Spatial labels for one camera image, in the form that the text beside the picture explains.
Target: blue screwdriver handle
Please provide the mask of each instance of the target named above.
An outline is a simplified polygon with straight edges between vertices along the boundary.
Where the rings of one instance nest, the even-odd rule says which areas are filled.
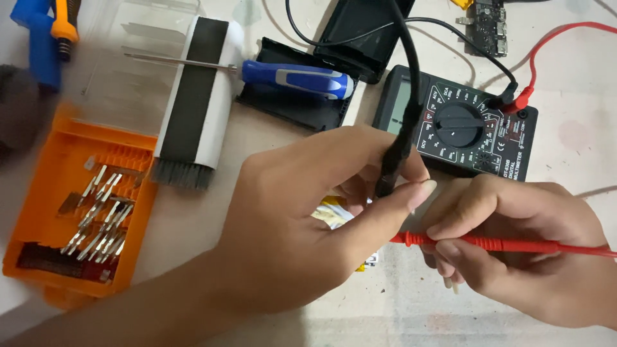
[[[292,88],[330,100],[347,99],[354,91],[349,75],[320,67],[244,61],[241,73],[246,83]]]

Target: red probe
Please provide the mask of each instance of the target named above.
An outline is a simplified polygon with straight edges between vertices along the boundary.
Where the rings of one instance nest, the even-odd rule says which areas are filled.
[[[579,28],[579,27],[588,27],[599,30],[608,31],[610,33],[617,34],[617,28],[609,27],[608,25],[604,25],[597,22],[580,22],[580,23],[572,23],[566,24],[561,27],[558,27],[553,30],[553,32],[549,33],[547,36],[542,38],[540,42],[538,42],[529,52],[529,68],[531,69],[531,80],[529,81],[529,86],[525,87],[521,94],[509,105],[506,105],[502,111],[505,113],[516,113],[525,107],[529,102],[529,97],[531,93],[534,92],[534,87],[536,85],[536,54],[550,40],[552,40],[555,36],[568,31],[570,29]]]
[[[480,236],[464,235],[460,237],[472,245],[480,246],[487,251],[501,252],[526,252],[553,254],[557,252],[591,254],[593,256],[617,258],[617,252],[613,252],[605,247],[577,247],[562,245],[556,241],[520,241],[520,240],[501,240],[498,238],[488,238]],[[404,243],[407,247],[411,245],[434,245],[437,241],[430,239],[427,235],[412,234],[409,231],[398,233],[390,242]]]

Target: white table surface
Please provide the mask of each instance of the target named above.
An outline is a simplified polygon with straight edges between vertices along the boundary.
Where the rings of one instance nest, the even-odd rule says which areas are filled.
[[[14,2],[0,4],[0,63],[26,67],[28,33],[8,18]],[[95,2],[84,1],[80,28],[92,19]],[[617,8],[616,0],[605,0],[605,4]],[[318,37],[335,5],[336,0],[294,0],[292,11],[305,35]],[[258,40],[263,36],[308,50],[291,30],[282,0],[205,0],[203,8],[209,17],[250,24],[244,27],[245,57],[258,52]],[[519,66],[532,46],[556,26],[586,20],[617,26],[617,15],[603,8],[600,0],[508,4],[506,10],[509,54],[501,61],[507,67]],[[417,0],[412,15],[454,23],[464,13],[448,0]],[[424,72],[491,93],[499,93],[507,84],[504,78],[494,81],[498,70],[486,59],[462,53],[463,43],[449,31],[428,23],[411,27]],[[528,181],[557,182],[573,193],[616,184],[615,54],[617,35],[588,28],[562,34],[540,51],[536,92],[530,100],[530,105],[540,110],[540,117]],[[396,64],[407,65],[400,43],[388,70]],[[527,84],[527,64],[514,73],[521,86]],[[344,124],[372,121],[384,80],[377,85],[359,84]],[[0,254],[4,254],[27,193],[44,135],[28,154],[0,167]],[[252,153],[307,135],[282,120],[234,104],[210,189],[179,193],[160,187],[134,283],[210,249],[222,229],[242,161]],[[588,202],[600,217],[610,243],[617,247],[617,193],[595,196]],[[568,330],[542,324],[465,286],[455,296],[443,287],[436,271],[423,264],[416,248],[388,245],[380,252],[377,267],[354,274],[305,309],[254,320],[209,345],[614,346],[617,341],[617,333],[604,328]],[[42,302],[35,288],[0,277],[0,340],[57,313]]]

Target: hand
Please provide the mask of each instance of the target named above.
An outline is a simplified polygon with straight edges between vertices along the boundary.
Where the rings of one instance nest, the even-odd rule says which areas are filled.
[[[386,244],[436,186],[413,149],[401,168],[410,183],[365,207],[393,140],[374,128],[342,127],[246,159],[209,254],[224,277],[226,303],[254,313],[303,306]],[[332,189],[358,214],[335,231],[311,217]]]
[[[458,237],[474,235],[554,240],[565,245],[606,247],[593,210],[556,183],[520,183],[480,175],[454,180],[422,220],[429,237],[441,240],[423,251],[436,257],[439,273],[467,281],[478,293],[543,322],[562,327],[617,327],[617,264],[579,254],[539,256],[494,253]],[[431,257],[426,257],[427,264]]]

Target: digital multimeter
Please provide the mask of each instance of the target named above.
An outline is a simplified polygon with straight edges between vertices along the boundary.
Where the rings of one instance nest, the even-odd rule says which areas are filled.
[[[409,68],[386,78],[373,127],[398,134],[411,93]],[[495,96],[427,73],[421,74],[422,119],[413,143],[427,167],[456,177],[493,174],[525,181],[537,109],[516,114],[489,109]]]

